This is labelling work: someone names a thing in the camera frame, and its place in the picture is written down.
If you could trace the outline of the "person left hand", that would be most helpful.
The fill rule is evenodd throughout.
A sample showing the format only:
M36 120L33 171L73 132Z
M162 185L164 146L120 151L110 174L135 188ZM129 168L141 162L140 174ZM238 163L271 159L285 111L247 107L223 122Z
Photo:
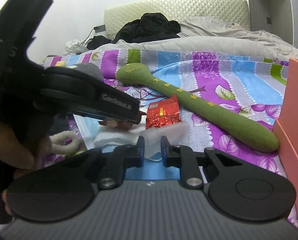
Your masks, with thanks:
M50 137L42 138L36 148L36 153L32 154L18 142L12 129L0 123L0 160L17 168L14 178L40 169L42 158L50 152Z

